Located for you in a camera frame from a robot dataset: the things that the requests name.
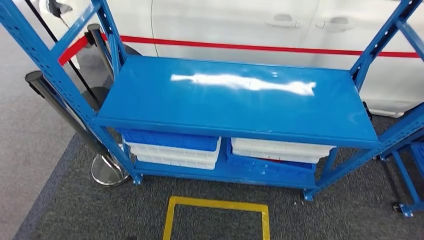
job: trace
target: stanchion post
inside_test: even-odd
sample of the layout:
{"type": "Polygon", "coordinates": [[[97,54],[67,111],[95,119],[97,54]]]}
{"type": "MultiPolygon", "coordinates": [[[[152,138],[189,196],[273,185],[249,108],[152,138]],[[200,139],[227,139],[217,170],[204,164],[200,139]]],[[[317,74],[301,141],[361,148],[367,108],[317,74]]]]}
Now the stanchion post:
{"type": "Polygon", "coordinates": [[[111,53],[108,49],[108,45],[102,38],[101,27],[97,23],[93,23],[87,26],[88,35],[92,39],[88,39],[89,42],[93,41],[100,54],[100,58],[106,67],[112,80],[114,79],[114,70],[111,66],[111,53]]]}
{"type": "Polygon", "coordinates": [[[56,91],[44,79],[41,71],[32,71],[25,76],[25,81],[42,98],[44,98],[57,113],[81,136],[96,153],[91,166],[91,174],[96,182],[105,186],[116,186],[128,179],[129,174],[109,153],[108,149],[83,126],[66,109],[66,105],[56,91]]]}

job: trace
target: red stripe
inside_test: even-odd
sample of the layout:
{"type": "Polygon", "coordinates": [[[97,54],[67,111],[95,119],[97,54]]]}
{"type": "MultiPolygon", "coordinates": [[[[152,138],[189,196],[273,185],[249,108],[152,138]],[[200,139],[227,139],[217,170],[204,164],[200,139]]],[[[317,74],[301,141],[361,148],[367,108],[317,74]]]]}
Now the red stripe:
{"type": "Polygon", "coordinates": [[[74,44],[68,47],[63,54],[59,57],[59,64],[64,65],[67,61],[69,61],[75,54],[77,54],[81,49],[83,49],[89,41],[85,36],[78,39],[74,44]]]}
{"type": "MultiPolygon", "coordinates": [[[[303,53],[303,54],[350,55],[350,56],[352,55],[359,56],[362,53],[362,51],[356,51],[356,50],[240,45],[240,44],[226,44],[226,43],[212,43],[212,42],[198,42],[198,41],[167,40],[167,39],[138,37],[138,36],[120,36],[120,37],[123,42],[140,43],[140,44],[159,44],[159,45],[202,47],[202,48],[243,49],[243,50],[257,50],[257,51],[289,52],[289,53],[303,53]]],[[[419,58],[416,52],[397,52],[397,51],[384,51],[384,52],[381,52],[378,56],[379,57],[394,57],[394,58],[419,58]]]]}

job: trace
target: shelf foot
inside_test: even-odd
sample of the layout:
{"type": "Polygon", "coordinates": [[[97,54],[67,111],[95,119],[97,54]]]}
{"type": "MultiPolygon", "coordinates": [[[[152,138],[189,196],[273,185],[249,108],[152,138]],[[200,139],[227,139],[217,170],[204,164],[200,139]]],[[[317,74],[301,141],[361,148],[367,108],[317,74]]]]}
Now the shelf foot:
{"type": "Polygon", "coordinates": [[[135,177],[133,177],[132,183],[138,186],[142,184],[142,180],[143,180],[143,174],[140,174],[140,175],[137,174],[135,177]]]}
{"type": "Polygon", "coordinates": [[[412,218],[414,214],[405,204],[399,204],[400,210],[405,218],[412,218]]]}
{"type": "Polygon", "coordinates": [[[387,160],[387,157],[383,157],[381,154],[373,157],[372,159],[375,160],[375,161],[383,161],[383,162],[387,162],[388,161],[387,160]]]}
{"type": "Polygon", "coordinates": [[[303,190],[303,199],[305,199],[305,201],[308,201],[308,202],[312,202],[314,200],[314,198],[312,197],[312,195],[307,194],[307,190],[306,189],[303,190]]]}

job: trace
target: white car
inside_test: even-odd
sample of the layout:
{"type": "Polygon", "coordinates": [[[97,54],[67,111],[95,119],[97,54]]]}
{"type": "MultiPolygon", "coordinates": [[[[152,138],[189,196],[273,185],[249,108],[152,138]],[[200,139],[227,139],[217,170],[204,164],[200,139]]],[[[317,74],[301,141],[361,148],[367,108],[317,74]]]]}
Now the white car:
{"type": "MultiPolygon", "coordinates": [[[[350,69],[397,0],[108,0],[121,36],[153,43],[124,42],[145,56],[251,62],[350,69]],[[199,46],[155,44],[159,40],[198,42],[199,46]],[[204,43],[252,46],[211,48],[204,43]],[[254,50],[256,46],[291,51],[254,50]],[[317,49],[317,53],[306,53],[317,49]]],[[[60,38],[90,0],[40,0],[39,8],[60,38]]],[[[424,37],[424,4],[409,24],[424,37]]],[[[99,23],[94,16],[88,24],[99,23]]],[[[398,33],[371,65],[360,96],[373,114],[400,117],[424,102],[424,67],[405,37],[398,33]]]]}

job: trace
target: gray floor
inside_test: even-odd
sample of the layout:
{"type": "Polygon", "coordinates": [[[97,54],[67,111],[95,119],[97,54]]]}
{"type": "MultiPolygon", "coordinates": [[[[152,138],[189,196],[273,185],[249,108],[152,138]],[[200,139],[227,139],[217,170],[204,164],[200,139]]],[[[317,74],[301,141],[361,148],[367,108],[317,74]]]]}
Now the gray floor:
{"type": "MultiPolygon", "coordinates": [[[[25,2],[16,2],[41,38],[52,44],[25,2]]],[[[0,240],[7,240],[24,220],[75,132],[24,81],[26,73],[37,69],[35,64],[3,27],[0,36],[0,240]]],[[[94,69],[87,82],[93,87],[102,84],[101,60],[81,55],[84,66],[94,69]]],[[[65,69],[83,91],[72,69],[68,65],[65,69]]]]}
{"type": "MultiPolygon", "coordinates": [[[[377,132],[393,119],[375,117],[377,132]]],[[[353,151],[342,149],[337,163],[353,151]]],[[[270,236],[275,240],[422,240],[424,212],[404,218],[392,210],[410,201],[395,164],[371,160],[318,194],[302,201],[301,191],[225,182],[145,176],[140,186],[127,182],[100,187],[90,176],[94,157],[76,135],[46,183],[14,240],[161,239],[170,196],[266,204],[270,236]]],[[[411,159],[402,154],[407,166],[411,159]]],[[[319,172],[323,160],[317,167],[319,172]]],[[[417,189],[424,190],[424,182],[417,189]]],[[[262,239],[259,213],[177,205],[174,240],[262,239]]]]}

